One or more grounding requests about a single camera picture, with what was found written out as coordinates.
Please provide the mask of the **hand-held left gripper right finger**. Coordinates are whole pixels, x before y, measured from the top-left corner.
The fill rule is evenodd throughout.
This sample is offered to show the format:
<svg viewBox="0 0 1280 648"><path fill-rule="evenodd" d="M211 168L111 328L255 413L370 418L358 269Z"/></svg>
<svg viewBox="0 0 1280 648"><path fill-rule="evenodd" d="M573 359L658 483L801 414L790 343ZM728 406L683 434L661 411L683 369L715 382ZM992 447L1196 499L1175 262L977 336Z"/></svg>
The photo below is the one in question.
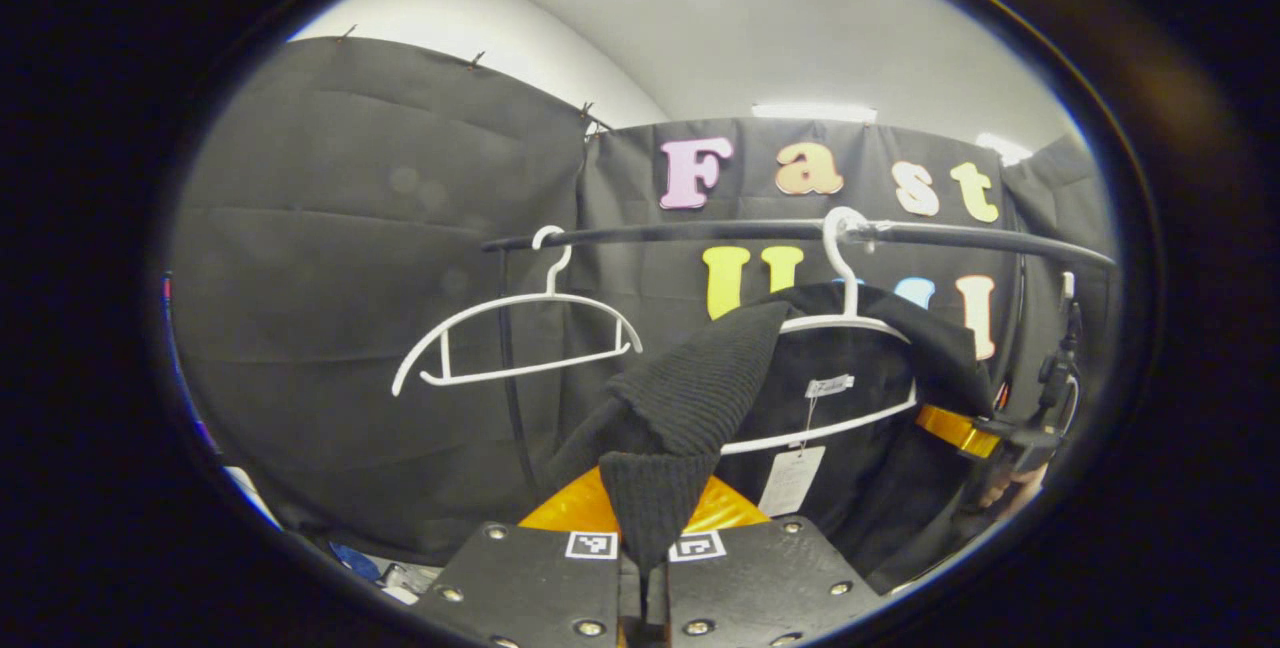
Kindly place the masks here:
<svg viewBox="0 0 1280 648"><path fill-rule="evenodd" d="M768 519L717 478L660 578L666 648L804 648L881 603L813 522Z"/></svg>

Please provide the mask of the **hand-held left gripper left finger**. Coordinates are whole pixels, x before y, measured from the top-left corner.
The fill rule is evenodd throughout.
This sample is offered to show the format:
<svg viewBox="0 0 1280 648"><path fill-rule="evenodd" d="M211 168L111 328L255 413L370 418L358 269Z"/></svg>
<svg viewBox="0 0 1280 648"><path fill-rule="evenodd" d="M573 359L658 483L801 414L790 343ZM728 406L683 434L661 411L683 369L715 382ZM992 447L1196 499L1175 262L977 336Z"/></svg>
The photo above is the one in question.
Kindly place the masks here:
<svg viewBox="0 0 1280 648"><path fill-rule="evenodd" d="M637 589L594 467L518 522L484 522L410 604L472 648L630 648Z"/></svg>

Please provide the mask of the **black knit sweater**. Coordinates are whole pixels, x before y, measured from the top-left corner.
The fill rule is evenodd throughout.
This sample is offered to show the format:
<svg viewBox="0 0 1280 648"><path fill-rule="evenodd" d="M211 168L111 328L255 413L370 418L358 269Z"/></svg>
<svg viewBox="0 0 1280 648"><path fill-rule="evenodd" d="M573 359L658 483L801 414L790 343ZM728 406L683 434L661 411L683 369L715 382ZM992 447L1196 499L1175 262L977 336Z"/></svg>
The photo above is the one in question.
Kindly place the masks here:
<svg viewBox="0 0 1280 648"><path fill-rule="evenodd" d="M547 478L598 469L623 547L662 563L712 478L762 511L817 526L884 594L982 534L963 490L972 458L916 421L920 407L989 416L993 391L973 333L891 292L858 291L858 312L890 333L782 333L837 314L837 283L737 307L684 343L614 375Z"/></svg>

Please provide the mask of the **white clothes hanger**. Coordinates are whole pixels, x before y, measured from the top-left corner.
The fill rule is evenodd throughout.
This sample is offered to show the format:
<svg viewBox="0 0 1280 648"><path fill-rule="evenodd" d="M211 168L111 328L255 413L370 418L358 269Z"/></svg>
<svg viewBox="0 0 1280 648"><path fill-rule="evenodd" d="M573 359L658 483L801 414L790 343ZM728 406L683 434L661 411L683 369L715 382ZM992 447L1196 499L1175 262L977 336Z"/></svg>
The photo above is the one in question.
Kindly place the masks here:
<svg viewBox="0 0 1280 648"><path fill-rule="evenodd" d="M787 336L797 332L810 332L819 329L860 329L869 332L878 332L886 336L891 336L904 344L910 344L911 341L904 336L899 329L891 327L879 319L861 316L859 314L859 284L854 270L845 261L838 250L838 241L842 236L854 228L868 227L869 222L859 211L850 207L837 207L832 209L824 216L822 222L822 245L824 247L826 257L829 261L832 269L844 279L844 309L841 314L826 314L805 318L790 319L780 325L778 334ZM883 409L881 411L868 414L863 417L855 417L842 423L836 423L828 426L819 428L806 428L803 432L795 432L791 434L760 438L755 441L740 441L733 443L727 443L721 448L723 456L728 455L741 455L746 452L759 451L759 450L772 450L778 447L786 447L792 443L808 443L809 441L831 437L842 432L849 432L860 426L865 426L872 423L878 423L890 416L900 414L909 410L916 403L916 383L911 382L908 392L908 398L899 403Z"/></svg>
<svg viewBox="0 0 1280 648"><path fill-rule="evenodd" d="M544 287L541 291L535 293L504 296L489 300L486 302L476 304L468 309L465 309L457 314L451 315L449 318L436 324L430 332L428 332L415 343L415 346L406 353L406 356L399 362L399 366L396 370L396 375L392 379L390 394L394 397L401 396L402 391L404 389L404 384L410 378L411 370L415 368L417 361L426 353L426 351L433 346L439 348L440 373L435 375L426 370L422 370L419 373L419 378L426 384L435 387L467 385L480 382L504 380L508 378L526 377L536 373L548 373L550 370L557 370L563 368L600 362L607 359L617 359L627 353L636 353L636 355L643 353L645 347L641 341L641 337L639 336L634 324L620 310L598 300L591 300L580 295L566 293L557 288L557 278L570 265L572 260L572 254L573 254L573 247L571 245L566 245L561 257L548 268L545 274ZM483 314L495 312L502 309L511 309L515 306L522 306L529 304L564 304L564 305L580 305L580 306L586 306L589 309L596 309L603 314L614 319L614 346L603 352L582 355L570 359L559 359L559 360L553 360L550 362L535 364L524 368L503 368L495 371L474 373L466 375L454 374L451 361L452 329Z"/></svg>

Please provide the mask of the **black clothes rack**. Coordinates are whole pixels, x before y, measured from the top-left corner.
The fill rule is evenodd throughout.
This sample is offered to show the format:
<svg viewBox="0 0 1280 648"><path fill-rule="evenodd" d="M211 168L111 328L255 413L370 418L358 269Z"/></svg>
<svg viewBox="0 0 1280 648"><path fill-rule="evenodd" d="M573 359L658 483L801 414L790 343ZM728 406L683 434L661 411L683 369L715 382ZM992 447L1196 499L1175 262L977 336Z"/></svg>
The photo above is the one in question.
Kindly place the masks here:
<svg viewBox="0 0 1280 648"><path fill-rule="evenodd" d="M573 247L570 265L558 275L557 288L608 304L635 327L644 343L640 355L484 382L506 409L509 439L477 456L485 467L508 470L511 487L502 496L529 507L558 490L547 470L567 437L604 397L614 375L684 343L692 333L724 314L755 304L776 292L800 286L837 283L822 245L822 219L675 222L667 224L599 228L572 232L554 225L541 229L541 243L531 236L484 241L484 252L536 250L540 264L530 263L521 282L498 269L497 297L543 289L548 268ZM890 269L881 283L879 260L845 261L859 288L870 286L900 295L904 278L925 278L920 268ZM989 374L993 407L1004 374L977 351L977 333L963 319L963 301L933 296L920 306L969 329L975 356ZM559 359L603 352L614 346L614 319L596 309L564 304L529 304L503 309L507 319L483 319L475 346L483 365L493 371L524 368Z"/></svg>

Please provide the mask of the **small ceiling light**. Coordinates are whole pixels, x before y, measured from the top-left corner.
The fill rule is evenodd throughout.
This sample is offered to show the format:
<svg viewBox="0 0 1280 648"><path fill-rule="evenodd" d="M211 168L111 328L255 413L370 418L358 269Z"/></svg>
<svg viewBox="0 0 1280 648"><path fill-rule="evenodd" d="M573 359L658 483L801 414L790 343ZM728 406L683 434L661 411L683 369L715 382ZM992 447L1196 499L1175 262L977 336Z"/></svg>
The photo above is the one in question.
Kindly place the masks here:
<svg viewBox="0 0 1280 648"><path fill-rule="evenodd" d="M1033 150L991 132L978 133L974 143L982 149L997 152L1005 166L1016 165L1034 155Z"/></svg>

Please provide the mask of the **long ceiling light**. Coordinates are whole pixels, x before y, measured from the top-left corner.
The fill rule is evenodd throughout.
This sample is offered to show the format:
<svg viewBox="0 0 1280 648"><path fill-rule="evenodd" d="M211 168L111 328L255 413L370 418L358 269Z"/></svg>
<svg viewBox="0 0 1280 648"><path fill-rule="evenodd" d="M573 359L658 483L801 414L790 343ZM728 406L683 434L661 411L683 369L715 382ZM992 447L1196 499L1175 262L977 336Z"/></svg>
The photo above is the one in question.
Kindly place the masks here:
<svg viewBox="0 0 1280 648"><path fill-rule="evenodd" d="M785 120L846 120L846 123L874 124L879 117L876 108L860 104L773 102L754 104L754 118Z"/></svg>

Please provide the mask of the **black backdrop cloth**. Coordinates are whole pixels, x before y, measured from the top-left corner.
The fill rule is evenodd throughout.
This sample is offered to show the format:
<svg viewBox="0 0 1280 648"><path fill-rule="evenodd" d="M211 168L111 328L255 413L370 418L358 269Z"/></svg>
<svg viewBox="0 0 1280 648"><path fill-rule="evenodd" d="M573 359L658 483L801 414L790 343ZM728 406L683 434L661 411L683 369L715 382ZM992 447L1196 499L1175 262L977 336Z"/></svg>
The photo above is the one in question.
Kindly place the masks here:
<svg viewBox="0 0 1280 648"><path fill-rule="evenodd" d="M927 132L699 118L588 133L520 79L379 38L280 47L197 152L175 219L172 310L195 405L285 526L444 563L534 505L477 456L509 439L483 382L429 385L438 323L498 298L536 250L484 241L675 222L870 219L1009 229L1119 255L1075 136L1016 165Z"/></svg>

